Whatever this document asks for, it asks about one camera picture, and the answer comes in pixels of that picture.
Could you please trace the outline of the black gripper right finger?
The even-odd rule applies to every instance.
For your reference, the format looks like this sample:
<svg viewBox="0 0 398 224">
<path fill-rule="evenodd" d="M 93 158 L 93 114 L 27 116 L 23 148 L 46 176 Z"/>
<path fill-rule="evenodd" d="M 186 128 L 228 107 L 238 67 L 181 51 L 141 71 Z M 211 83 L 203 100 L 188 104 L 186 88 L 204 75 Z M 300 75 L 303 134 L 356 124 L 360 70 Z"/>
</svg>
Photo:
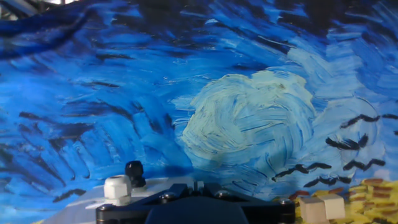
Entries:
<svg viewBox="0 0 398 224">
<path fill-rule="evenodd" d="M 226 189 L 217 183 L 199 182 L 198 190 L 201 196 L 239 208 L 247 223 L 295 223 L 295 205 L 289 199 L 268 202 Z"/>
</svg>

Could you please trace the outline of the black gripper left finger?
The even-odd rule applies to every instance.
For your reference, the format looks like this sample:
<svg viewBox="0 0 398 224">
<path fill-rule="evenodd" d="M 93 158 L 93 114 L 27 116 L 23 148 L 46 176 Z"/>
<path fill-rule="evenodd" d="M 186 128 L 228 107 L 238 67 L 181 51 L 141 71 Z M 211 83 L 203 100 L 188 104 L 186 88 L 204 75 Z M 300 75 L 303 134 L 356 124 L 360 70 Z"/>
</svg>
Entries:
<svg viewBox="0 0 398 224">
<path fill-rule="evenodd" d="M 198 182 L 195 180 L 191 184 L 172 184 L 168 189 L 129 205 L 116 206 L 106 203 L 96 209 L 96 224 L 145 222 L 153 209 L 190 197 L 194 192 L 198 192 Z"/>
</svg>

